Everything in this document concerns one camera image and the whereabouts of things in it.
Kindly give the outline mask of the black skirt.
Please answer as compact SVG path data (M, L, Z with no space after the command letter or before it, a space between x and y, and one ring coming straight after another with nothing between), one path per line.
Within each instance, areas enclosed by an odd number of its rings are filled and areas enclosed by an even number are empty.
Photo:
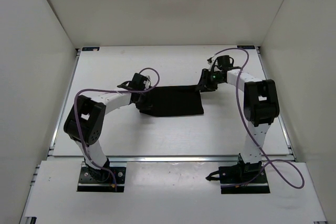
M145 93L153 94L153 108L140 112L156 117L202 115L201 95L195 88L196 85L156 87Z

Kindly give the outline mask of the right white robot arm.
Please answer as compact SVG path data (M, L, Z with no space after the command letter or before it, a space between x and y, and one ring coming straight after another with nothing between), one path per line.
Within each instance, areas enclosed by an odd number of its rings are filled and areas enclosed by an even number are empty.
M239 114L247 131L243 151L238 156L236 178L248 182L261 170L261 149L270 126L279 115L279 103L275 82L261 80L234 66L234 59L229 55L211 57L210 67L203 69L197 90L200 92L216 91L219 84L227 83L243 92L243 106L238 103Z

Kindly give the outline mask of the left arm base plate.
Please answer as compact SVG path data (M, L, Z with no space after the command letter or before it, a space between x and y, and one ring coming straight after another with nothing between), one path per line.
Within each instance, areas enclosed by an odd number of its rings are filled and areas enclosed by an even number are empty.
M109 169L113 172L116 185L113 177L105 170L101 175L94 174L91 167L82 163L77 191L78 192L101 192L101 193L123 193L127 167L126 164L111 163Z

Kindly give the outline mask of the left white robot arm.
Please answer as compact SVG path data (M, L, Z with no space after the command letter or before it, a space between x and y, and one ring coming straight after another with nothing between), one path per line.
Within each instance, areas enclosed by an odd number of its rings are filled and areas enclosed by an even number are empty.
M154 88L151 78L139 72L116 90L84 89L76 94L64 123L64 132L79 146L88 172L97 182L111 180L113 186L117 186L110 161L99 143L104 117L121 107L138 104Z

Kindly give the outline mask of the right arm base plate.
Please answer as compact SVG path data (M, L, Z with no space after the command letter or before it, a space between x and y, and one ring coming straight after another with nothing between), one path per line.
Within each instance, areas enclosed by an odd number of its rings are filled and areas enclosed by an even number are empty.
M219 181L222 195L270 193L266 172L243 173L238 164L220 166L205 179L209 182Z

